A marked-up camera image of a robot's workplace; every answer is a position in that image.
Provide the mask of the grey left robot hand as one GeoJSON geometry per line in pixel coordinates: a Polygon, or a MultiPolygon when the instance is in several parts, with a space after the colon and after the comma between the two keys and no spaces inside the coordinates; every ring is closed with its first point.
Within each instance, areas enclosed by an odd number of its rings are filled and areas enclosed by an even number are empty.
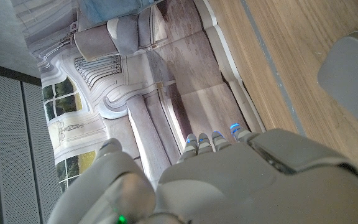
{"type": "Polygon", "coordinates": [[[282,129],[189,135],[149,180],[117,139],[61,196],[50,223],[358,223],[358,167],[282,129]]]}

